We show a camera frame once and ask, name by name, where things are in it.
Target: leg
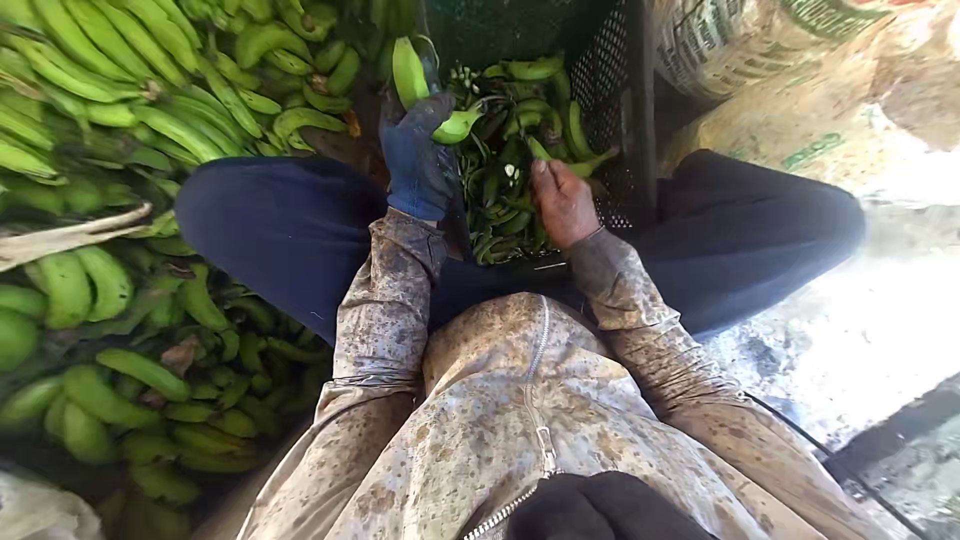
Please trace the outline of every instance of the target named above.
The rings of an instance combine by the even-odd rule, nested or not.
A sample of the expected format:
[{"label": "leg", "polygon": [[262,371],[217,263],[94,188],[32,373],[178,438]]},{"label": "leg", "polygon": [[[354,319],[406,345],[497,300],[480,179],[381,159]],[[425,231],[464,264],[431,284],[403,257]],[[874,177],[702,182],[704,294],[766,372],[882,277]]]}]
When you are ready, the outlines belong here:
[{"label": "leg", "polygon": [[198,252],[333,343],[337,307],[370,253],[367,227],[387,202],[337,161],[241,158],[197,169],[176,210]]},{"label": "leg", "polygon": [[836,266],[864,234],[846,191],[708,151],[686,157],[659,188],[660,223],[629,241],[700,339]]}]

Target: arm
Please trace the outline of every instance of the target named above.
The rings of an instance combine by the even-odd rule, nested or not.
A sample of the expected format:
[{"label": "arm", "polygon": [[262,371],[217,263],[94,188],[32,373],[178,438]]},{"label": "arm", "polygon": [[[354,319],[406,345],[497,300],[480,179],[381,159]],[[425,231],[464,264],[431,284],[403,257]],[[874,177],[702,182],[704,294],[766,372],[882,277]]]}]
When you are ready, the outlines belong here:
[{"label": "arm", "polygon": [[601,229],[589,187],[557,161],[535,164],[543,223],[564,250],[598,325],[643,396],[685,432],[831,539],[885,538],[789,428],[748,401],[664,303],[636,250]]},{"label": "arm", "polygon": [[[445,202],[422,193],[430,184],[417,170],[422,161],[395,166],[391,153],[393,148],[406,157],[411,143],[418,146],[418,134],[404,127],[411,119],[407,127],[426,133],[432,145],[430,134],[449,109],[452,103],[445,108],[424,100],[393,134],[386,130],[394,208],[370,225],[370,256],[337,311],[333,380],[324,385],[313,425],[260,491],[241,539],[325,536],[414,409],[423,380],[430,289],[446,259],[443,236],[427,220],[437,211],[443,217]],[[427,158],[423,152],[418,148],[415,155]],[[426,162],[436,167],[436,159]],[[404,203],[413,215],[396,209]]]}]

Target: person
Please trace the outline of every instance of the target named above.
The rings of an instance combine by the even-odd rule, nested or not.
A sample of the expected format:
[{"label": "person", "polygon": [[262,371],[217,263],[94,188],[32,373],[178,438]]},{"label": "person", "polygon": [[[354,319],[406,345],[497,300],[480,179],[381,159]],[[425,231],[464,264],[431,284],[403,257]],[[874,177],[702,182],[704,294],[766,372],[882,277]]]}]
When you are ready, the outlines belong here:
[{"label": "person", "polygon": [[568,270],[527,281],[447,260],[443,94],[381,132],[387,197],[331,160],[197,169],[176,206],[214,264],[335,342],[312,425],[239,537],[877,539],[795,435],[691,335],[847,258],[835,187],[711,152],[661,181],[621,239],[588,186],[535,161]]}]

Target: wrist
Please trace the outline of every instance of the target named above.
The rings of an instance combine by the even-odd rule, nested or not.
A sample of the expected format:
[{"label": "wrist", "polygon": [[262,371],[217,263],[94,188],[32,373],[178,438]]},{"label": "wrist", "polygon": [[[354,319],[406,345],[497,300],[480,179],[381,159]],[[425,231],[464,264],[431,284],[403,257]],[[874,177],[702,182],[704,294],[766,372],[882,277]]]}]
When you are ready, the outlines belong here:
[{"label": "wrist", "polygon": [[437,223],[444,219],[445,212],[442,209],[424,203],[416,197],[405,197],[399,193],[391,193],[387,197],[387,204],[405,215],[430,224],[432,227],[436,227]]}]

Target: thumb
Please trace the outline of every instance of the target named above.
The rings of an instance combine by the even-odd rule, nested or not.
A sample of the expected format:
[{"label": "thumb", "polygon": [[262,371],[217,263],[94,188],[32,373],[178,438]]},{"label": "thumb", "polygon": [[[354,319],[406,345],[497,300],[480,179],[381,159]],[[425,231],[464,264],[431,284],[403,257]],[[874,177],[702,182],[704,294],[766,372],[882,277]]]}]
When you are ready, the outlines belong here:
[{"label": "thumb", "polygon": [[533,185],[538,199],[557,194],[557,179],[544,160],[534,160]]}]

